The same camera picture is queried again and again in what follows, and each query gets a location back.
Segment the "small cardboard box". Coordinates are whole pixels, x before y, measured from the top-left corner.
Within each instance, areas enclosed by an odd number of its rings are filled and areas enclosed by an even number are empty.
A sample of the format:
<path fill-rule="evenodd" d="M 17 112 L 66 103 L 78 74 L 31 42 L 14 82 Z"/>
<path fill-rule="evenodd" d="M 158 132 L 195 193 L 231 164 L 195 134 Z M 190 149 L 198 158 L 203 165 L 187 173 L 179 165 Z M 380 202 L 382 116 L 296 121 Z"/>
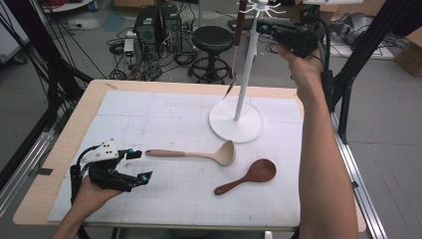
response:
<path fill-rule="evenodd" d="M 407 36 L 409 42 L 394 61 L 413 77 L 422 77 L 422 27 Z"/>

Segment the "aluminium rail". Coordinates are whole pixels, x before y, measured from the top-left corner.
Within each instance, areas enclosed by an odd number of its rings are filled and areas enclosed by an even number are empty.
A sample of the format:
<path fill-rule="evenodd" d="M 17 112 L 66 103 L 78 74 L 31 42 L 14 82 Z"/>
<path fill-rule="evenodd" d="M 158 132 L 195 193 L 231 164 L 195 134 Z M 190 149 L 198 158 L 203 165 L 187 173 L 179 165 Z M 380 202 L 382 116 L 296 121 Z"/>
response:
<path fill-rule="evenodd" d="M 14 201 L 14 198 L 28 179 L 30 172 L 46 155 L 54 138 L 55 134 L 53 132 L 42 132 L 37 138 L 31 139 L 27 148 L 21 153 L 22 160 L 0 190 L 0 218 L 3 217 Z"/>
<path fill-rule="evenodd" d="M 331 121 L 334 127 L 335 138 L 345 167 L 348 171 L 352 184 L 356 204 L 356 215 L 358 219 L 358 230 L 365 233 L 369 239 L 388 239 L 381 220 L 371 200 L 366 183 L 361 176 L 360 170 L 354 159 L 350 146 L 343 142 L 339 133 L 339 119 L 335 113 L 331 114 Z"/>

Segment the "grey device on floor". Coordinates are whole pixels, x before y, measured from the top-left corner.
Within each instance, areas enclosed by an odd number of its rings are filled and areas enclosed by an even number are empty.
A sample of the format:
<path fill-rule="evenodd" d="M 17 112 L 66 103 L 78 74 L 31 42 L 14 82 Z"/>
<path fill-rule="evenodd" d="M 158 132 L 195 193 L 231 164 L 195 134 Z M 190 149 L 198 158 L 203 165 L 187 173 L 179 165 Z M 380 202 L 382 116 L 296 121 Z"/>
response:
<path fill-rule="evenodd" d="M 363 13 L 345 13 L 329 23 L 330 30 L 349 46 L 356 45 L 368 30 L 373 18 Z"/>

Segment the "person's right hand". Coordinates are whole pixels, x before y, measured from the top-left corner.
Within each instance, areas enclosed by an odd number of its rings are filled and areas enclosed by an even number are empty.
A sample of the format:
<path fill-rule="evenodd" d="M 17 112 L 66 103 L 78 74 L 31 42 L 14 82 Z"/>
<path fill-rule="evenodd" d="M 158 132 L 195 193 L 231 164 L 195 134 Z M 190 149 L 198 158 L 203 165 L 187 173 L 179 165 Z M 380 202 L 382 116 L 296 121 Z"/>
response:
<path fill-rule="evenodd" d="M 325 100 L 321 83 L 322 64 L 316 57 L 300 58 L 281 44 L 276 45 L 278 54 L 288 62 L 291 77 L 298 87 L 298 97 L 305 104 Z"/>

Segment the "black frame strut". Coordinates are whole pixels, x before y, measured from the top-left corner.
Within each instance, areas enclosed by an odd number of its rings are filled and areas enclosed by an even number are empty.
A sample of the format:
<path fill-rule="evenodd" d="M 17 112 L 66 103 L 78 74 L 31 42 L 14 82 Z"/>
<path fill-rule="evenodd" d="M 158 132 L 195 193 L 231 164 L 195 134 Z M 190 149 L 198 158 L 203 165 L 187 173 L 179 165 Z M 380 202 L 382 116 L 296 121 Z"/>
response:
<path fill-rule="evenodd" d="M 363 35 L 362 40 L 355 47 L 354 53 L 333 78 L 330 111 L 333 112 L 336 104 L 341 102 L 337 132 L 343 142 L 347 143 L 346 131 L 352 85 L 370 59 L 370 53 L 364 53 L 364 50 L 373 51 L 382 42 L 387 33 L 399 22 L 399 19 L 410 12 L 410 7 L 416 1 L 386 0 Z"/>
<path fill-rule="evenodd" d="M 0 14 L 0 24 L 30 58 L 38 77 L 47 83 L 48 109 L 43 115 L 45 128 L 50 129 L 58 120 L 58 109 L 64 102 L 78 102 L 84 89 L 77 82 L 90 83 L 93 78 L 68 63 L 43 24 L 38 11 L 30 0 L 3 0 L 0 8 L 7 6 L 35 48 L 32 50 L 6 18 Z"/>

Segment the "beige ladle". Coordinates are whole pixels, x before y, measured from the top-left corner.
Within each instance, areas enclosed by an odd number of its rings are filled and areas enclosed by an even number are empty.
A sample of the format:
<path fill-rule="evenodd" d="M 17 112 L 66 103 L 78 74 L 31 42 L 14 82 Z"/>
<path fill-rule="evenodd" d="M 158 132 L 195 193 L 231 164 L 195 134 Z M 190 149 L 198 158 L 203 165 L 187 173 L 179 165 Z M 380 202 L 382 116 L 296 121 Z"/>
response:
<path fill-rule="evenodd" d="M 216 152 L 189 152 L 167 149 L 148 149 L 145 152 L 148 156 L 159 157 L 201 157 L 215 160 L 223 166 L 233 163 L 236 157 L 236 148 L 232 140 L 225 141 Z"/>

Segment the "metal spatula with wooden handle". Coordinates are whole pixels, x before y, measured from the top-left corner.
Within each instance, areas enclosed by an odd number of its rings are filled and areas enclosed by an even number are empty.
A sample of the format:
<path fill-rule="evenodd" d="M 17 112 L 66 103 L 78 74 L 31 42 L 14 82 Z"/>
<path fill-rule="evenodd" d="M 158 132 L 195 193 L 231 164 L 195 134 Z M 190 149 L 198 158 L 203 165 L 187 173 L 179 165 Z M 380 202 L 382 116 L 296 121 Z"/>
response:
<path fill-rule="evenodd" d="M 247 4 L 248 4 L 248 0 L 239 0 L 239 9 L 238 9 L 238 15 L 237 15 L 237 20 L 236 20 L 236 30 L 235 30 L 235 35 L 234 35 L 234 55 L 233 55 L 233 61 L 232 61 L 232 67 L 231 67 L 233 81 L 229 85 L 223 99 L 226 99 L 226 97 L 230 94 L 233 87 L 236 85 L 237 77 L 236 77 L 235 70 L 236 70 L 236 63 L 237 63 L 237 52 L 238 52 L 238 47 L 241 43 Z"/>

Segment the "white floor board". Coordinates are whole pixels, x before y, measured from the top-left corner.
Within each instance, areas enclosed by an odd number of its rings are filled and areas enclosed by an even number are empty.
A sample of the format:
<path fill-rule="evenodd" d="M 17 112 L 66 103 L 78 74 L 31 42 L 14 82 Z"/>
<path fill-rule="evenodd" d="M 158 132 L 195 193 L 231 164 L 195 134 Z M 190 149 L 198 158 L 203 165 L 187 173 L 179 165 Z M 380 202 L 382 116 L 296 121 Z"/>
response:
<path fill-rule="evenodd" d="M 352 47 L 346 44 L 343 39 L 341 39 L 335 33 L 330 34 L 330 55 L 332 57 L 348 59 L 353 53 L 354 50 Z M 393 54 L 383 43 L 380 43 L 377 47 L 374 48 L 373 51 L 364 50 L 364 53 L 370 53 L 370 60 L 390 61 L 394 59 Z"/>

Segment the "person's left hand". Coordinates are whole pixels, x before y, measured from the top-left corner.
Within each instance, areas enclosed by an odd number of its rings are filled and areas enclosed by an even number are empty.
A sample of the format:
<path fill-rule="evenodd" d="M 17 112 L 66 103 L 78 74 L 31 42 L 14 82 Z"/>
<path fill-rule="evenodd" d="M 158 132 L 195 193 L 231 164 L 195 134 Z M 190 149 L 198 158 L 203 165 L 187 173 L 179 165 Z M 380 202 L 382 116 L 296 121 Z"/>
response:
<path fill-rule="evenodd" d="M 86 176 L 82 181 L 71 211 L 77 217 L 85 219 L 103 207 L 110 199 L 120 194 L 121 191 L 119 190 L 98 187 Z"/>

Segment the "black computer tower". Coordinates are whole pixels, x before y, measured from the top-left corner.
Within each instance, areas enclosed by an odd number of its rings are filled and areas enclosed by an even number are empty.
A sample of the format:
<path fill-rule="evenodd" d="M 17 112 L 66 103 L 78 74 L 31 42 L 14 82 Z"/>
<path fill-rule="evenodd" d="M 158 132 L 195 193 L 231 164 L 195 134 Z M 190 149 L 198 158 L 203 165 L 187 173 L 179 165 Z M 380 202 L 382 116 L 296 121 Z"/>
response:
<path fill-rule="evenodd" d="M 167 52 L 176 53 L 182 51 L 181 18 L 174 4 L 161 6 L 161 19 L 164 40 L 162 48 Z"/>
<path fill-rule="evenodd" d="M 158 6 L 141 6 L 133 27 L 139 47 L 150 59 L 159 59 L 159 46 L 163 42 L 163 29 Z"/>

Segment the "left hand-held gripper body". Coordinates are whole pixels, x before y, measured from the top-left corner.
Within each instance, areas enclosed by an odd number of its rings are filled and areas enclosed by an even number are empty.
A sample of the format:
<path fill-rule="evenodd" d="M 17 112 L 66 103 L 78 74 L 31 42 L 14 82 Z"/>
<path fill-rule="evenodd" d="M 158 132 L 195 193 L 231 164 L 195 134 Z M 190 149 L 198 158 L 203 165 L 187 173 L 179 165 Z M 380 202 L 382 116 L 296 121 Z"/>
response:
<path fill-rule="evenodd" d="M 103 141 L 100 145 L 88 148 L 80 155 L 80 162 L 89 171 L 93 184 L 104 189 L 115 189 L 131 192 L 135 176 L 126 175 L 116 170 L 122 161 L 118 158 L 118 149 L 113 138 Z"/>

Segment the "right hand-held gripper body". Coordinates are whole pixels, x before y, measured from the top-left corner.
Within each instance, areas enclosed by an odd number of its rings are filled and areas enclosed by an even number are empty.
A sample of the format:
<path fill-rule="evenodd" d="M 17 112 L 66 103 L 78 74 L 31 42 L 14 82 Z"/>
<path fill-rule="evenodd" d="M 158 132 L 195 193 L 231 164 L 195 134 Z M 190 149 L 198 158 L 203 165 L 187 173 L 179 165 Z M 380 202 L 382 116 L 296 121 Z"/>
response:
<path fill-rule="evenodd" d="M 291 50 L 295 55 L 304 57 L 315 49 L 326 50 L 329 53 L 330 34 L 329 23 L 320 16 L 319 7 L 330 5 L 330 0 L 303 0 L 305 9 L 300 11 L 299 23 L 278 23 L 274 29 L 281 33 L 282 40 L 277 41 Z"/>

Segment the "black round stool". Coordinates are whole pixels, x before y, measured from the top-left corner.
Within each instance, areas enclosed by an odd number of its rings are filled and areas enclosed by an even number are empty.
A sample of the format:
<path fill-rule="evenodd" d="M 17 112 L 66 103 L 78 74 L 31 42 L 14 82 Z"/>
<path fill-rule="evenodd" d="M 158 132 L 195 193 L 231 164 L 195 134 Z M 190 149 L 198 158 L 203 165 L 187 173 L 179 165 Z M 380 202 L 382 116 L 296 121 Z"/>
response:
<path fill-rule="evenodd" d="M 220 58 L 234 46 L 234 36 L 230 31 L 218 26 L 200 27 L 193 33 L 192 44 L 205 53 L 188 69 L 188 75 L 195 77 L 197 83 L 219 82 L 224 85 L 226 78 L 233 78 L 231 66 Z"/>

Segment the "dark wooden spoon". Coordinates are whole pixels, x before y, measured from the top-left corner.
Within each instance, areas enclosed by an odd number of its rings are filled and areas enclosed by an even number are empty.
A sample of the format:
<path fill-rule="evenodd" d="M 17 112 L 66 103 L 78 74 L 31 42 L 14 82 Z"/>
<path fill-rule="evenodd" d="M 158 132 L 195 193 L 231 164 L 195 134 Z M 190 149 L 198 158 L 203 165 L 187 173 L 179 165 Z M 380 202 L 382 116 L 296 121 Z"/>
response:
<path fill-rule="evenodd" d="M 222 195 L 244 182 L 268 182 L 277 174 L 277 168 L 273 162 L 266 158 L 254 161 L 246 174 L 235 181 L 220 185 L 214 189 L 215 195 Z"/>

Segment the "white utensil rack stand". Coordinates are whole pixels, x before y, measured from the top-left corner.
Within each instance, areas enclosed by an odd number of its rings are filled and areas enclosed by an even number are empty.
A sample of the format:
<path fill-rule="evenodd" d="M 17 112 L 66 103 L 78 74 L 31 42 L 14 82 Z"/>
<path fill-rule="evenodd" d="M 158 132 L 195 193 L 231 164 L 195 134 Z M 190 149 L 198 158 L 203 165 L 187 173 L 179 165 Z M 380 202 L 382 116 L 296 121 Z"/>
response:
<path fill-rule="evenodd" d="M 264 130 L 264 120 L 259 110 L 247 102 L 246 93 L 254 58 L 257 54 L 259 33 L 256 24 L 264 14 L 272 18 L 271 12 L 284 14 L 284 11 L 276 11 L 279 4 L 270 6 L 269 2 L 275 0 L 248 0 L 245 11 L 246 15 L 254 13 L 254 25 L 250 34 L 249 47 L 243 72 L 243 78 L 238 94 L 237 102 L 223 99 L 216 104 L 209 114 L 209 123 L 213 131 L 226 140 L 244 143 L 258 138 Z"/>

